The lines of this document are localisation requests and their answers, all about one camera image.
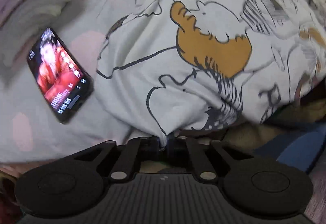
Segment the white cartoon print garment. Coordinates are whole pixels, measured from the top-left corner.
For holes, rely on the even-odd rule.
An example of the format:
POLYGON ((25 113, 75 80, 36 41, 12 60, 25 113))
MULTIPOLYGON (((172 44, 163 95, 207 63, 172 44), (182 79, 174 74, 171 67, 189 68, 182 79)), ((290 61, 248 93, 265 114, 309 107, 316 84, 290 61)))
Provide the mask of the white cartoon print garment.
POLYGON ((325 0, 135 0, 98 57, 117 119, 166 137, 262 123, 325 77, 325 0))

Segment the black smartphone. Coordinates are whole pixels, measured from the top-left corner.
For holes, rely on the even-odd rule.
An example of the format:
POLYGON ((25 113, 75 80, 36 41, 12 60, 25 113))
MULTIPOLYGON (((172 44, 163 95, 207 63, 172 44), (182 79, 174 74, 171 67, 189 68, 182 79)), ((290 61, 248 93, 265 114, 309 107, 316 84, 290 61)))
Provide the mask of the black smartphone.
POLYGON ((93 93, 93 79, 52 28, 46 28, 26 62, 36 84, 60 123, 66 123, 93 93))

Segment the grey pink-dotted bed sheet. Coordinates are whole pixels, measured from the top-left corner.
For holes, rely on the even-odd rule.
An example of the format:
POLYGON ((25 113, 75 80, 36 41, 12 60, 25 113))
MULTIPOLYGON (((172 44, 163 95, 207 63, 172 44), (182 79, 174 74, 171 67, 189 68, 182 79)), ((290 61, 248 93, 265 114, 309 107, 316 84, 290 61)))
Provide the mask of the grey pink-dotted bed sheet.
POLYGON ((142 110, 127 117, 127 108, 108 86, 112 72, 130 71, 140 54, 131 54, 132 37, 109 43, 106 34, 119 18, 133 11, 134 0, 74 0, 55 25, 81 66, 96 80, 95 94, 69 123, 44 99, 36 83, 41 58, 24 58, 24 67, 1 90, 1 164, 14 166, 61 158, 105 140, 124 143, 155 133, 152 119, 142 110))

